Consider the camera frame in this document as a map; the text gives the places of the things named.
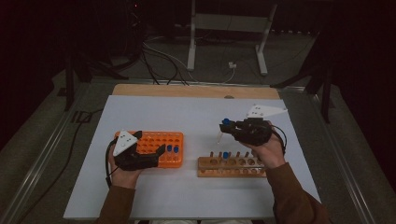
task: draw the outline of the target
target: person's hand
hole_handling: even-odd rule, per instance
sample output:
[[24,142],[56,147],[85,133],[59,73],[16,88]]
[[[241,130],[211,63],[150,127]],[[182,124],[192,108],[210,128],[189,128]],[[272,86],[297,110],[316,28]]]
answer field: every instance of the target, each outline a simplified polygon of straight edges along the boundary
[[[110,163],[110,172],[114,171],[117,168],[116,162],[114,160],[113,151],[114,147],[112,146],[109,154],[108,154],[108,162]],[[111,175],[111,182],[114,186],[123,187],[126,189],[135,189],[137,178],[142,173],[143,170],[136,170],[136,171],[123,171],[121,168],[118,168],[112,175]]]
[[286,163],[281,141],[274,134],[271,135],[267,143],[261,146],[255,147],[245,143],[242,143],[242,145],[251,148],[251,153],[259,157],[268,169],[274,169]]

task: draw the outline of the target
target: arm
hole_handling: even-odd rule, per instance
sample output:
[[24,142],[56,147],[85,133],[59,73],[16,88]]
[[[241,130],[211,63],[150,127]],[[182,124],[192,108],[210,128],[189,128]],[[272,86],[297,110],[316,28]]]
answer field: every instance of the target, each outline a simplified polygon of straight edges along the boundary
[[252,149],[267,167],[267,179],[274,193],[276,223],[327,223],[326,208],[306,193],[290,165],[285,161],[279,139],[270,140],[258,147],[244,144]]
[[[110,149],[108,162],[111,171],[117,169],[113,157],[114,146]],[[108,191],[100,216],[94,223],[127,223],[132,211],[137,178],[142,170],[123,171],[117,169],[111,175],[112,186]]]

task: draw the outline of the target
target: white table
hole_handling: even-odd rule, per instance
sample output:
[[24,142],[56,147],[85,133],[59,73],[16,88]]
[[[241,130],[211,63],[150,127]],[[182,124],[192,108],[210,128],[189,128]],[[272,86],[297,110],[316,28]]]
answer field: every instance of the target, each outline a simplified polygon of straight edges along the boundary
[[[139,177],[131,217],[136,219],[217,219],[273,216],[273,194],[265,178],[199,178],[198,157],[227,148],[248,151],[224,134],[219,123],[242,120],[254,105],[284,108],[282,100],[219,99],[158,96],[109,96],[92,139],[64,218],[99,216],[108,187],[105,152],[119,130],[180,131],[184,162],[179,169],[151,168]],[[303,188],[320,201],[287,111],[268,117],[288,137],[286,159]]]

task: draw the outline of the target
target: floor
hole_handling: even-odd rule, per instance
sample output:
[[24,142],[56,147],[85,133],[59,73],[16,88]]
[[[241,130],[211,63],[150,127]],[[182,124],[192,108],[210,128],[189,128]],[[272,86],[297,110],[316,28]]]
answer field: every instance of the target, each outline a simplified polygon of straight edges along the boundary
[[[14,223],[26,215],[22,223],[91,223],[90,220],[63,219],[100,112],[83,124],[78,123],[74,116],[76,111],[103,108],[116,84],[150,84],[154,82],[154,76],[161,84],[182,85],[182,80],[185,80],[190,85],[268,87],[298,74],[315,42],[315,38],[309,35],[270,34],[264,48],[269,73],[261,76],[254,53],[254,46],[260,38],[241,35],[235,39],[221,35],[219,38],[219,35],[207,34],[197,39],[193,72],[185,69],[188,37],[172,40],[154,35],[148,37],[145,41],[146,61],[151,71],[158,75],[151,75],[143,60],[120,71],[129,80],[119,81],[93,71],[95,76],[91,83],[78,83],[76,80],[76,102],[68,112],[64,112],[64,97],[57,95],[64,87],[64,71],[56,76],[53,79],[54,91],[0,152],[0,176],[6,180],[0,185],[0,220],[11,218]],[[176,73],[174,65],[154,56],[158,55],[156,51],[171,55],[180,75],[172,79]],[[112,60],[114,63],[125,61],[121,57]],[[229,68],[229,62],[236,63],[235,69]],[[303,92],[307,81],[309,78],[300,80],[279,94],[290,111],[319,196],[329,210],[332,223],[395,223],[395,194],[339,90],[332,87],[331,123],[326,124],[318,112],[320,95]],[[46,152],[48,157],[41,161],[41,169],[33,169],[40,162],[36,158],[40,158],[41,152]],[[51,186],[58,174],[61,174],[59,179]],[[27,178],[29,186],[23,185]],[[275,223],[272,218],[264,221]]]

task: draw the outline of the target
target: blue cap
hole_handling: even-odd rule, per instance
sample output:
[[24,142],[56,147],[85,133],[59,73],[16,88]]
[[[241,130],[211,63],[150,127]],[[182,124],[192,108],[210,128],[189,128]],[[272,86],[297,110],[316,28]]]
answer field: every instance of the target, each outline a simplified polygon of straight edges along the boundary
[[224,119],[224,120],[222,121],[222,124],[224,124],[224,125],[229,125],[229,124],[230,124],[230,120],[229,120],[229,119]]
[[223,152],[223,159],[228,159],[228,152]]

